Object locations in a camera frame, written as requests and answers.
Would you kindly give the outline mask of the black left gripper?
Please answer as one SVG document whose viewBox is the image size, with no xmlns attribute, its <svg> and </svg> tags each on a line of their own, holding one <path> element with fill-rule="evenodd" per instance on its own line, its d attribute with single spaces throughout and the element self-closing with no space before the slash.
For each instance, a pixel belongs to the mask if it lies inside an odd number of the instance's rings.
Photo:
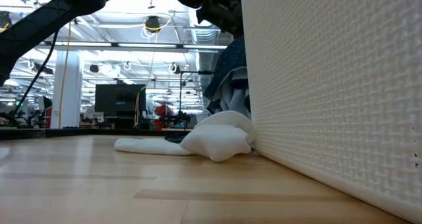
<svg viewBox="0 0 422 224">
<path fill-rule="evenodd" d="M 241 0 L 204 0 L 196 17 L 198 23 L 206 20 L 234 37 L 244 34 Z"/>
</svg>

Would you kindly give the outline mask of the navy dotted garment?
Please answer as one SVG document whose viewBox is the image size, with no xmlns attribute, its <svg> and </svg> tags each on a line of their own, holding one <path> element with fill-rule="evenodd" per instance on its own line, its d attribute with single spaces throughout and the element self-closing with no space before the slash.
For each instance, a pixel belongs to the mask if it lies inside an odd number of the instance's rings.
<svg viewBox="0 0 422 224">
<path fill-rule="evenodd" d="M 203 92 L 211 113 L 236 111 L 251 117 L 245 40 L 233 40 L 218 57 L 213 77 Z"/>
</svg>

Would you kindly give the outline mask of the white plastic storage bin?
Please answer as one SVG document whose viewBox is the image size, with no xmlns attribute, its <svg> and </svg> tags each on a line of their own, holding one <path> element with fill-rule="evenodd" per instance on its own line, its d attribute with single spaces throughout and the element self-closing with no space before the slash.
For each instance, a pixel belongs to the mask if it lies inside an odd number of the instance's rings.
<svg viewBox="0 0 422 224">
<path fill-rule="evenodd" d="M 255 146 L 422 224 L 422 0 L 242 0 Z"/>
</svg>

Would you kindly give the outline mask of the black ceiling device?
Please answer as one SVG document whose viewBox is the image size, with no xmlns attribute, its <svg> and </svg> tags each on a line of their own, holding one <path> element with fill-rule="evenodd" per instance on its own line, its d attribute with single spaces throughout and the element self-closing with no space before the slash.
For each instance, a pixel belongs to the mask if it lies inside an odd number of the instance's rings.
<svg viewBox="0 0 422 224">
<path fill-rule="evenodd" d="M 159 32 L 160 31 L 159 16 L 148 16 L 145 22 L 145 28 L 150 33 Z"/>
</svg>

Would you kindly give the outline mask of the ceiling light strip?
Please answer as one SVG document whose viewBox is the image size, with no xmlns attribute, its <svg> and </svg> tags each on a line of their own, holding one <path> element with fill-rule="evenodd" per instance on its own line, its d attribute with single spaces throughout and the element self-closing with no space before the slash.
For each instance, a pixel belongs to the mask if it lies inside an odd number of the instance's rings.
<svg viewBox="0 0 422 224">
<path fill-rule="evenodd" d="M 163 52 L 188 52 L 188 51 L 220 51 L 226 45 L 200 45 L 200 44 L 169 44 L 169 43 L 117 43 L 117 42 L 56 42 L 54 49 L 73 51 L 163 51 Z"/>
</svg>

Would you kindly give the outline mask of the red object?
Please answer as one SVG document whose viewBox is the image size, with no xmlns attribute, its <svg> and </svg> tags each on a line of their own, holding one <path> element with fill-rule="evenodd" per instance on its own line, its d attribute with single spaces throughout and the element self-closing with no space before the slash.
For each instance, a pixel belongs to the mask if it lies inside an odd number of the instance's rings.
<svg viewBox="0 0 422 224">
<path fill-rule="evenodd" d="M 156 130 L 162 130 L 165 127 L 164 119 L 168 116 L 173 116 L 173 110 L 167 105 L 160 105 L 155 109 L 155 114 L 158 118 L 154 121 Z"/>
</svg>

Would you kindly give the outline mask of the black monitor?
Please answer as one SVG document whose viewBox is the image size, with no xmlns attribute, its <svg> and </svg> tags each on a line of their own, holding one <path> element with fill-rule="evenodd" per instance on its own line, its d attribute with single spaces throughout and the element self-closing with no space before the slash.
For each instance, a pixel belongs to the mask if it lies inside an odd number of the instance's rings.
<svg viewBox="0 0 422 224">
<path fill-rule="evenodd" d="M 107 115 L 134 115 L 145 111 L 144 84 L 97 84 L 94 110 Z"/>
</svg>

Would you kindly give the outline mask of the white pillar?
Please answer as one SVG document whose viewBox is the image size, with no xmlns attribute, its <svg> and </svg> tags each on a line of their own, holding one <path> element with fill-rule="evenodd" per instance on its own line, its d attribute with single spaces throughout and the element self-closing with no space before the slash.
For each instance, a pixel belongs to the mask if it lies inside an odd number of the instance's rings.
<svg viewBox="0 0 422 224">
<path fill-rule="evenodd" d="M 83 66 L 79 52 L 57 51 L 50 128 L 79 126 Z"/>
</svg>

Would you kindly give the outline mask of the silver air duct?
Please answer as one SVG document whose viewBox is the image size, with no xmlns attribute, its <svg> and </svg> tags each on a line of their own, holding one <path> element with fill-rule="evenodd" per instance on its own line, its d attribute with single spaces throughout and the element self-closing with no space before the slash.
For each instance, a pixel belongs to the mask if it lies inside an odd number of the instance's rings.
<svg viewBox="0 0 422 224">
<path fill-rule="evenodd" d="M 206 20 L 201 23 L 196 17 L 196 9 L 189 8 L 189 21 L 191 30 L 191 38 L 194 44 L 199 45 L 215 45 L 219 31 L 214 29 L 214 25 Z M 196 68 L 198 70 L 212 70 L 215 53 L 207 53 L 198 51 L 196 53 Z"/>
</svg>

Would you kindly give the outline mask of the black aluminium table frame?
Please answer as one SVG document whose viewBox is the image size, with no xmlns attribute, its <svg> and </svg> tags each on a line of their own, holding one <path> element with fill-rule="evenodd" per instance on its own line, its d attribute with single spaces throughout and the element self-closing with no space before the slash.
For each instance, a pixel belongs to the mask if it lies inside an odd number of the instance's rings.
<svg viewBox="0 0 422 224">
<path fill-rule="evenodd" d="M 66 129 L 26 129 L 11 128 L 0 129 L 1 140 L 20 140 L 34 138 L 53 138 L 64 136 L 84 135 L 112 135 L 112 136 L 165 136 L 166 131 L 156 130 L 121 130 L 121 129 L 95 129 L 95 128 L 66 128 Z"/>
</svg>

